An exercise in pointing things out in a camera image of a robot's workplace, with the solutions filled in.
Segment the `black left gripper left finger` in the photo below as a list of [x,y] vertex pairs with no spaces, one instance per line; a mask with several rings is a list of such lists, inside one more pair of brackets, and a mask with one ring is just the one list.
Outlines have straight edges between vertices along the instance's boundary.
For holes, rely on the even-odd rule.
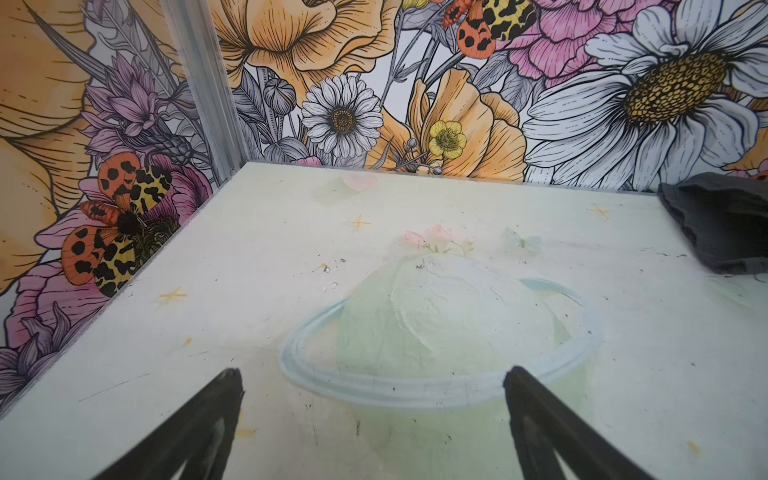
[[221,479],[244,396],[241,372],[223,370],[98,479]]

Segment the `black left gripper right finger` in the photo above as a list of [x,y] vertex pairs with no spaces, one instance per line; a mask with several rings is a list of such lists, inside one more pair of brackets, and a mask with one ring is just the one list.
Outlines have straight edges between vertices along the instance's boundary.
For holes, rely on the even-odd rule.
[[523,367],[503,387],[525,479],[563,479],[563,465],[579,479],[652,479]]

